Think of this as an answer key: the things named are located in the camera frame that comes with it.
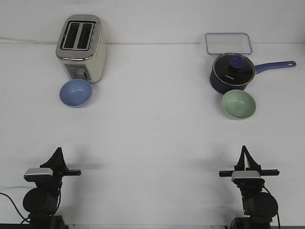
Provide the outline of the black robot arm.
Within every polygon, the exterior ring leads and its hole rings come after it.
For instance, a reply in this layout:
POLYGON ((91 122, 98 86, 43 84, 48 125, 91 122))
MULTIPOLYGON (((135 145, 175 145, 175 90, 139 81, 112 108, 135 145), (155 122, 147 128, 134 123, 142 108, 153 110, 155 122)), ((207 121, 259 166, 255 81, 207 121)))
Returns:
POLYGON ((279 218, 278 203, 265 187, 263 176, 277 176, 277 169, 262 169, 251 157, 246 146, 234 170, 219 171, 219 177, 229 177, 239 188, 242 196, 244 217, 232 220, 231 229, 270 229, 273 217, 279 218))
POLYGON ((67 168, 61 147, 55 150, 47 162, 25 172, 24 179, 36 185, 23 198, 23 207, 29 212, 31 229, 69 228, 63 217, 56 214, 61 202, 62 178, 79 175, 81 170, 67 168))

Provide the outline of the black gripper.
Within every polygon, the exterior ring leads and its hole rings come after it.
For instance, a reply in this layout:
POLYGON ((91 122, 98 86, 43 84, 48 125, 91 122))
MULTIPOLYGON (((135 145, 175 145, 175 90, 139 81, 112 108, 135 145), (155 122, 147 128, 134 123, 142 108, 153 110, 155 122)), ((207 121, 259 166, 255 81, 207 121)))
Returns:
POLYGON ((67 168, 61 147, 58 147, 50 159, 40 165, 40 168, 50 168, 53 170, 52 179, 54 185, 61 185, 63 177, 81 175, 80 169, 67 168))
POLYGON ((219 171, 219 177, 230 177, 231 181, 238 188, 262 188, 264 187, 265 176, 278 176, 277 169, 262 170, 261 166, 251 157, 245 146, 242 146, 241 154, 234 171, 219 171), (246 157, 249 170, 245 170, 244 156, 246 157))

